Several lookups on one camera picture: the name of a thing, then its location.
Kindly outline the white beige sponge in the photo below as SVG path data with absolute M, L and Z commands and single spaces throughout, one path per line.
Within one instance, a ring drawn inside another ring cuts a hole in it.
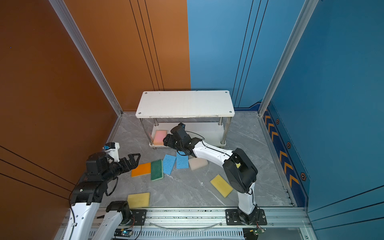
M 189 166 L 192 171 L 203 168 L 208 165 L 208 161 L 202 158 L 191 158 L 189 159 Z

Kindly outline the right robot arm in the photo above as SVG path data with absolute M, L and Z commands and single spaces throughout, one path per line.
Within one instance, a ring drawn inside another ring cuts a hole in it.
M 229 185 L 238 192 L 238 214 L 242 223 L 250 225 L 257 218 L 255 183 L 258 170 L 240 148 L 233 151 L 212 146 L 200 138 L 192 138 L 185 130 L 186 125 L 178 124 L 163 139 L 164 146 L 187 156 L 205 159 L 221 166 Z

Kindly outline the pink sponge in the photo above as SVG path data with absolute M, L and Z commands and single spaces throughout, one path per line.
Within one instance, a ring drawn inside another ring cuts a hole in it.
M 166 130 L 156 130 L 153 144 L 155 146 L 163 146 L 164 145 L 164 138 L 167 136 L 168 132 Z

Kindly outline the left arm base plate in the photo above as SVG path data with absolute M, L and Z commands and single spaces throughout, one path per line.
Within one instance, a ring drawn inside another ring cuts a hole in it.
M 147 217 L 146 209 L 133 209 L 131 210 L 131 218 L 128 226 L 144 226 Z

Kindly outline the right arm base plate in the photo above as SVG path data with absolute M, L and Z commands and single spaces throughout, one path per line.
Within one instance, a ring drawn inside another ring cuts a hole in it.
M 266 226 L 268 224 L 265 211 L 260 208 L 255 208 L 249 215 L 240 209 L 227 209 L 225 214 L 228 226 Z

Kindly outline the white two-tier shelf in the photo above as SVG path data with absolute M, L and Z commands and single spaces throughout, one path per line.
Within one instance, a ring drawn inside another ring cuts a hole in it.
M 139 102 L 136 117 L 142 126 L 152 120 L 151 129 L 145 130 L 152 148 L 156 130 L 168 133 L 179 122 L 186 131 L 216 147 L 224 147 L 232 118 L 235 115 L 229 91 L 146 91 Z

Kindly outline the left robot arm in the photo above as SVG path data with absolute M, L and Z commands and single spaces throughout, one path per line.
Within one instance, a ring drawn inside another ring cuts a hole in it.
M 75 186 L 69 201 L 71 213 L 64 235 L 65 240 L 89 238 L 103 196 L 111 195 L 108 193 L 108 184 L 113 180 L 117 181 L 120 175 L 136 169 L 140 158 L 141 154 L 129 154 L 127 158 L 118 159 L 116 162 L 106 152 L 89 156 L 86 161 L 85 178 Z M 93 239 L 110 240 L 115 236 L 118 226 L 128 225 L 132 228 L 135 221 L 127 201 L 111 202 Z

